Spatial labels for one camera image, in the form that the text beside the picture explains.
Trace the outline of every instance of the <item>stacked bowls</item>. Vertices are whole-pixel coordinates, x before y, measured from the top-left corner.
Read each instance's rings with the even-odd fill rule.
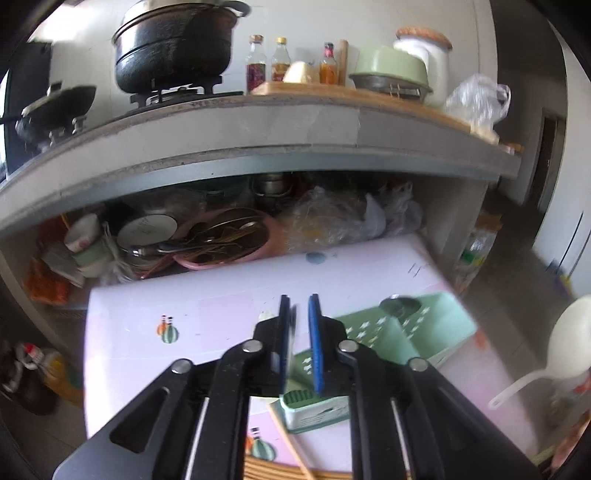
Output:
[[[66,233],[64,244],[70,252],[78,270],[86,278],[98,278],[113,260],[102,234],[98,216],[84,215]]]

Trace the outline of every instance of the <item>metal screw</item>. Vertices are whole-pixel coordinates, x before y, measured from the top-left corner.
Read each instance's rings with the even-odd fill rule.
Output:
[[[185,374],[191,370],[192,366],[193,364],[191,363],[191,360],[181,358],[180,360],[176,360],[175,363],[173,363],[172,370],[176,374]]]
[[[262,343],[258,340],[247,340],[242,344],[242,350],[246,353],[255,353],[262,350]]]
[[[427,368],[429,368],[429,363],[423,358],[416,357],[411,358],[408,366],[415,372],[424,372]]]
[[[359,345],[354,340],[343,340],[339,343],[339,350],[341,352],[353,353],[356,352]]]

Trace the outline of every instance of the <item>black pot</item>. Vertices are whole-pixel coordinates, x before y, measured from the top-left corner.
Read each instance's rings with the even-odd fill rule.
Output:
[[[128,93],[150,93],[223,73],[230,63],[232,28],[238,20],[230,8],[242,17],[250,12],[250,7],[239,1],[219,5],[191,2],[124,19],[113,36],[119,88]]]

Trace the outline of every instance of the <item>spoon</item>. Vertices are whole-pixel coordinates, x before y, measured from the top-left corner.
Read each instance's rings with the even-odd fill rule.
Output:
[[[591,368],[591,295],[572,303],[554,325],[548,343],[548,363],[534,370],[493,398],[488,407],[496,410],[512,395],[539,378],[565,380]]]

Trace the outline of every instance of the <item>condiment bottle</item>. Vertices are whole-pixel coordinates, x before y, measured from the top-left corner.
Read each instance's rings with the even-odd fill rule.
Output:
[[[267,79],[267,57],[262,35],[251,35],[251,52],[246,57],[246,91],[251,92]]]
[[[282,82],[290,65],[291,58],[287,53],[287,39],[285,37],[277,37],[277,48],[271,60],[271,80],[273,82]]]
[[[324,44],[324,58],[320,62],[320,83],[339,83],[339,66],[335,60],[335,46],[332,43]]]

